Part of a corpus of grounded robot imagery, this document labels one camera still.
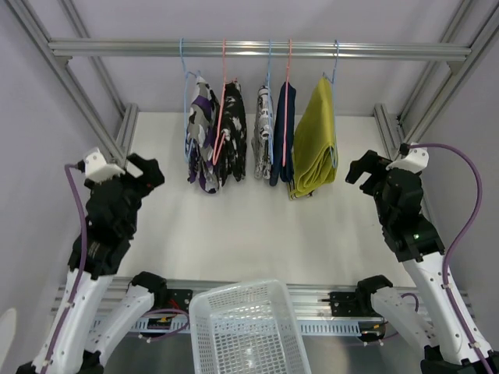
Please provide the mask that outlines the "navy blue trousers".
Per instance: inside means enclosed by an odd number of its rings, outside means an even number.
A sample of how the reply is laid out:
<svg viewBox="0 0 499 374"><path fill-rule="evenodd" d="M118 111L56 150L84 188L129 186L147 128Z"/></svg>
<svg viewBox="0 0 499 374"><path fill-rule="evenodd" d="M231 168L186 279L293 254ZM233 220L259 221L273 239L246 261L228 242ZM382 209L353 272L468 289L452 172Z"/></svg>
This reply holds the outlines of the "navy blue trousers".
<svg viewBox="0 0 499 374"><path fill-rule="evenodd" d="M274 164L271 168L270 186L276 186L280 178L284 183L288 183L293 179L294 167L292 160L292 147L294 141L294 128L295 128L295 112L296 112L296 89L289 84L290 88L290 101L289 101L289 128L288 128L288 161L286 166L281 166L282 160L282 143L284 134L284 102L285 102L285 83L282 84L280 95L278 98L277 114L275 116L274 136L273 136L273 151L274 151Z"/></svg>

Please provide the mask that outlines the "grey white printed trousers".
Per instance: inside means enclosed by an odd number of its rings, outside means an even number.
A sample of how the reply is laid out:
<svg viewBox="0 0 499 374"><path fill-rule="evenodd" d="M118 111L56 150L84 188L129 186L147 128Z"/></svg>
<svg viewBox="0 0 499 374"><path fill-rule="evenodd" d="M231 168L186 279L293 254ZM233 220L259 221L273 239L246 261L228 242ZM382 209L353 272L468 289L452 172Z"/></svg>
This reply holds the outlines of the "grey white printed trousers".
<svg viewBox="0 0 499 374"><path fill-rule="evenodd" d="M252 147L255 158L254 177L271 177L273 164L274 105L271 90L263 85L258 90L257 112L253 131Z"/></svg>

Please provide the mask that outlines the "aluminium frame left struts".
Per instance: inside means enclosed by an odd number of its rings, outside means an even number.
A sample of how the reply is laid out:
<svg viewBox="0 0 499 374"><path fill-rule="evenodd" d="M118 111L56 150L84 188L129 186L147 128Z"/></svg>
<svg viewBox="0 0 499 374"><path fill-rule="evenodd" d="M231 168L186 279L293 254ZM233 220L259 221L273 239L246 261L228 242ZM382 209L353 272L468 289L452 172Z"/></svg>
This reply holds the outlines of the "aluminium frame left struts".
<svg viewBox="0 0 499 374"><path fill-rule="evenodd" d="M78 81L67 69L67 63L56 56L49 47L49 39L44 34L41 23L36 20L34 11L30 10L28 1L6 1L5 3L16 17L21 27L25 30L27 36L34 43L37 50L41 53L43 59L55 74L70 99L85 118L87 124L97 136L111 161L115 161L120 166L124 166L126 164L126 152L118 145L116 139L113 138L110 132L105 128L104 123L97 115L97 111L92 108L91 101L86 97L86 94L79 86Z"/></svg>

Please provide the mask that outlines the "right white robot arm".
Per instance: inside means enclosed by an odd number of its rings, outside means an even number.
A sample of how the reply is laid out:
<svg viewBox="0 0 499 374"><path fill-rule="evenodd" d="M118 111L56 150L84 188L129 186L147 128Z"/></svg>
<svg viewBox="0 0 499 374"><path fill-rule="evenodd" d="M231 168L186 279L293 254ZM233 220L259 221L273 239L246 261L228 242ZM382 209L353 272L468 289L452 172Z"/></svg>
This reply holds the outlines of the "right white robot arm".
<svg viewBox="0 0 499 374"><path fill-rule="evenodd" d="M405 304L384 276L357 285L355 305L364 315L377 313L421 355L423 373L496 373L498 353L480 333L462 296L451 285L447 250L437 229L422 213L420 179L428 152L403 146L405 157L391 161L372 150L353 161L345 180L372 196L385 243L414 282L426 307L424 319Z"/></svg>

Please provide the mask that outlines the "black white patterned trousers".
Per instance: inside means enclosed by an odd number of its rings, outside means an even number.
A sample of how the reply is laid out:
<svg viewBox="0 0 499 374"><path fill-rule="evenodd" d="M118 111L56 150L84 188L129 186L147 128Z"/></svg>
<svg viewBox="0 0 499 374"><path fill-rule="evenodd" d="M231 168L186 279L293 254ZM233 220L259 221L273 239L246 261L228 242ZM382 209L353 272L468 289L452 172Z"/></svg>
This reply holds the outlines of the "black white patterned trousers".
<svg viewBox="0 0 499 374"><path fill-rule="evenodd" d="M247 124L241 85L237 80L225 84L217 163L214 170L221 186L230 175L240 182L246 177Z"/></svg>

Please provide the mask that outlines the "purple camouflage trousers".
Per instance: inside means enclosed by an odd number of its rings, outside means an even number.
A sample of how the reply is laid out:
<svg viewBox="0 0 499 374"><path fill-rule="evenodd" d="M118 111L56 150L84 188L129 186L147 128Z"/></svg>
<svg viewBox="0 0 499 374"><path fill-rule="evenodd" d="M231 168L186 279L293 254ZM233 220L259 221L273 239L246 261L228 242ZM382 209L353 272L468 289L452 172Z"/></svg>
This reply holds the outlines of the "purple camouflage trousers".
<svg viewBox="0 0 499 374"><path fill-rule="evenodd" d="M219 108L219 100L210 84L198 76L187 118L188 182L198 182L208 194L215 194L219 190L218 176L212 162Z"/></svg>

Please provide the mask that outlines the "light blue hanger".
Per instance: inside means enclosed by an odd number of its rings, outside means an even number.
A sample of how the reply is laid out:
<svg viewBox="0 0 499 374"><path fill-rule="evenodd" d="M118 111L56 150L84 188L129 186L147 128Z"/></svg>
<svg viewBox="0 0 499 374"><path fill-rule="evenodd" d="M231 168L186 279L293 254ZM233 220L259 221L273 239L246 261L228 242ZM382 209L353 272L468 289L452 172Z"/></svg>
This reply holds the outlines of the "light blue hanger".
<svg viewBox="0 0 499 374"><path fill-rule="evenodd" d="M189 84L189 77L194 76L198 77L200 72L192 72L186 68L186 63L184 59L183 52L184 38L182 37L179 40L179 56L182 63L182 71L184 76L184 91L183 91L183 125L184 125L184 143L183 143L183 153L184 153L184 161L188 164L190 154L192 152L192 143L188 141L188 113L187 113L187 90Z"/></svg>
<svg viewBox="0 0 499 374"><path fill-rule="evenodd" d="M274 164L274 151L273 151L273 129L272 129L272 120L273 120L273 101L271 94L271 56L272 56L272 40L268 41L268 59L267 59L267 75L266 75L266 86L267 86L267 120L269 127L268 134L268 149L269 149L269 158L271 166Z"/></svg>
<svg viewBox="0 0 499 374"><path fill-rule="evenodd" d="M333 169L337 169L338 167L338 143L337 143L337 136L336 136L336 108L335 108L335 96L336 96L336 75L337 75L337 68L338 68L338 59L339 59L339 42L337 39L334 40L334 47L335 47L335 53L334 53L334 66L332 69L332 74L328 76L325 72L323 73L323 77L330 83L331 85L331 97L332 97L332 102L331 102L331 107L332 107L332 113L333 113L333 146L330 150L330 156L331 156L331 162L332 162L332 167Z"/></svg>

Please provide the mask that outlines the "left pink hanger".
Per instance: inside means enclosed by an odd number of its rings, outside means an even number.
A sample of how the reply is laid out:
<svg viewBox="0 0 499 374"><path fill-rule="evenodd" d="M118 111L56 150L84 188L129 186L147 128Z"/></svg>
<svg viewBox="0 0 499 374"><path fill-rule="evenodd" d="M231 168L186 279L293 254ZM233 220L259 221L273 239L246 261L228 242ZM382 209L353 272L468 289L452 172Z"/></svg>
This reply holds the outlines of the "left pink hanger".
<svg viewBox="0 0 499 374"><path fill-rule="evenodd" d="M227 40L224 38L222 41L222 49L221 49L221 60L222 60L222 89L221 89L221 99L220 99L220 108L218 112L218 123L217 123L217 132L216 138L214 142L214 153L213 153L213 165L216 166L218 164L218 160L220 157L221 148L224 142L224 136L221 131L221 120L223 115L224 103L225 103L225 88L227 83L227 64L226 64L226 43Z"/></svg>

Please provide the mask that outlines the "pink hanger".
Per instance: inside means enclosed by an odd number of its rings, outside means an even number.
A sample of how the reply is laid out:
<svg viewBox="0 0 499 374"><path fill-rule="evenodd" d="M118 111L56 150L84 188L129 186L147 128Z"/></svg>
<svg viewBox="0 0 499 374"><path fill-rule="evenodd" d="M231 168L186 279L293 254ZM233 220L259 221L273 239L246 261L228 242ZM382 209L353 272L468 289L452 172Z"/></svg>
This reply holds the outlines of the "pink hanger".
<svg viewBox="0 0 499 374"><path fill-rule="evenodd" d="M223 115L224 103L225 103L225 88L227 83L227 64L226 64L226 43L227 40L224 38L222 41L222 49L221 49L221 60L222 60L222 89L221 89L221 99L220 99L220 108L218 112L218 123L217 123L217 132L216 138L214 142L214 153L213 153L213 165L216 166L218 164L218 160L220 157L221 148L224 142L224 136L221 131L221 120Z"/></svg>
<svg viewBox="0 0 499 374"><path fill-rule="evenodd" d="M283 134L283 143L282 143L282 160L281 166L284 168L288 161L288 150L290 146L288 145L288 128L289 128L289 120L290 116L288 113L289 110L289 101L290 101L290 88L289 88L289 80L290 80L290 68L292 62L292 39L288 40L288 57L286 63L286 76L285 76L285 102L284 102L284 134Z"/></svg>

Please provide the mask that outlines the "olive yellow trousers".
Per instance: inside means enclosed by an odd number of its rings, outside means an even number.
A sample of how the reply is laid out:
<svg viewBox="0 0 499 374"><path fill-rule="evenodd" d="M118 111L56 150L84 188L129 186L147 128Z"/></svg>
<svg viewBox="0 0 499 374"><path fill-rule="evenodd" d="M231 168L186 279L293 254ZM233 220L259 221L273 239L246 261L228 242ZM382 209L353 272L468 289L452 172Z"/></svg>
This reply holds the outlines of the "olive yellow trousers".
<svg viewBox="0 0 499 374"><path fill-rule="evenodd" d="M288 184L290 199L310 196L331 184L338 169L331 84L322 77L296 126L292 150L294 175Z"/></svg>

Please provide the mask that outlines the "white plastic basket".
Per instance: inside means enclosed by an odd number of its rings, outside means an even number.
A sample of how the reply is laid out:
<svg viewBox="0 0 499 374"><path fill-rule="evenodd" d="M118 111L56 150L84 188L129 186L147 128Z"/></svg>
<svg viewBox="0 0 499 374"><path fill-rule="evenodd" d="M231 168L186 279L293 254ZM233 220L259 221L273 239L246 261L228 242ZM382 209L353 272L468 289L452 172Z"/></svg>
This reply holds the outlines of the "white plastic basket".
<svg viewBox="0 0 499 374"><path fill-rule="evenodd" d="M309 373L291 295L279 280L213 288L189 305L197 373Z"/></svg>

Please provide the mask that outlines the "aluminium frame struts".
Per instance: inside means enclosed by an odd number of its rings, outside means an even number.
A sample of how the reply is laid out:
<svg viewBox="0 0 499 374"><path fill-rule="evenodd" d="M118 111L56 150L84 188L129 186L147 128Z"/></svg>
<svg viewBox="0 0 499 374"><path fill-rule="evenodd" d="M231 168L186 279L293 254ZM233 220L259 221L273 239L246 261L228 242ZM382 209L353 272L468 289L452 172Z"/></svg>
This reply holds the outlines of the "aluminium frame struts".
<svg viewBox="0 0 499 374"><path fill-rule="evenodd" d="M104 123L97 115L97 111L92 108L91 101L86 97L86 94L79 86L78 81L67 69L67 63L56 56L49 47L49 39L44 34L41 23L36 20L34 11L30 10L28 1L6 1L5 3L16 17L21 27L25 30L27 36L34 43L37 50L41 53L43 59L55 74L70 99L85 118L87 124L97 136L111 161L115 161L120 166L124 166L126 164L126 152L118 145L116 139L113 138L110 132L105 128Z"/></svg>
<svg viewBox="0 0 499 374"><path fill-rule="evenodd" d="M428 62L403 101L391 114L385 104L373 107L373 116L390 158L401 143L417 142L444 113L461 86L498 39L497 1L460 1L439 38L441 43L462 42L471 50L462 62Z"/></svg>

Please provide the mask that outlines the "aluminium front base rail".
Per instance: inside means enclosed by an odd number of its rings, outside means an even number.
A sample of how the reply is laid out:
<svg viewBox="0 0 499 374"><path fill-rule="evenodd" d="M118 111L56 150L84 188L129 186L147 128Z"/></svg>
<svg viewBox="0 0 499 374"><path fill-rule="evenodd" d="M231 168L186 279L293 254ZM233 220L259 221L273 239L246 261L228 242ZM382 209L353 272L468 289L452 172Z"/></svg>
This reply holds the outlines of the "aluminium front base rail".
<svg viewBox="0 0 499 374"><path fill-rule="evenodd" d="M123 298L126 293L131 278L129 277L115 277L111 285L108 286L107 291L104 293L104 297L101 299L101 304L97 310L97 316L104 316L108 314ZM219 288L230 284L227 281L201 281L201 280L167 280L168 289L190 289L193 296L199 293L209 291L212 288ZM291 295L291 300L295 308L296 316L298 320L319 320L332 318L331 307L328 302L322 301L323 299L329 298L329 294L332 291L338 292L354 292L356 286L345 286L345 285L329 285L329 284L288 284L288 290ZM419 292L416 288L405 288L405 287L395 287L398 293L413 293L418 296L419 299L419 314L423 316L428 322L430 317L426 310L423 300L419 296ZM55 300L49 309L49 316L55 316L59 304L62 300L64 294L65 284L61 284L57 290ZM468 294L465 291L460 291L463 301L472 316L473 319L476 318L475 313L472 309L472 303L469 299Z"/></svg>

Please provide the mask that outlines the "aluminium hanging rail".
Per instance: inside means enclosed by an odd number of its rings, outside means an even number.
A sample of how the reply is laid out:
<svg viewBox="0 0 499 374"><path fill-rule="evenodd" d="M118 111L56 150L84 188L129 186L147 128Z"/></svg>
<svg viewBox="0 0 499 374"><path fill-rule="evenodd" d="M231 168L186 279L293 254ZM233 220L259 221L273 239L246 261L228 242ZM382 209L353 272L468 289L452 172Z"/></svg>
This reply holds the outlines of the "aluminium hanging rail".
<svg viewBox="0 0 499 374"><path fill-rule="evenodd" d="M265 57L343 58L463 62L463 44L377 44L310 41L201 41L192 39L59 38L48 42L54 55L71 57Z"/></svg>

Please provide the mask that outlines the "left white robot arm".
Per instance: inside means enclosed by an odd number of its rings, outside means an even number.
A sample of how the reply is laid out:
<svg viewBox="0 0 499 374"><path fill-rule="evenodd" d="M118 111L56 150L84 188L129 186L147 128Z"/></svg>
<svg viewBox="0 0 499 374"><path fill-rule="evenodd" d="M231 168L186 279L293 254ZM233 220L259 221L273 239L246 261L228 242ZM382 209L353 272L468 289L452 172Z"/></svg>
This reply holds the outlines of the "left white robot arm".
<svg viewBox="0 0 499 374"><path fill-rule="evenodd" d="M105 322L96 330L91 328L131 247L143 199L165 182L156 159L132 153L127 161L140 175L109 164L97 151L65 166L80 234L73 243L64 296L47 340L32 361L18 367L18 373L102 373L132 325L147 312L166 307L165 279L142 272Z"/></svg>

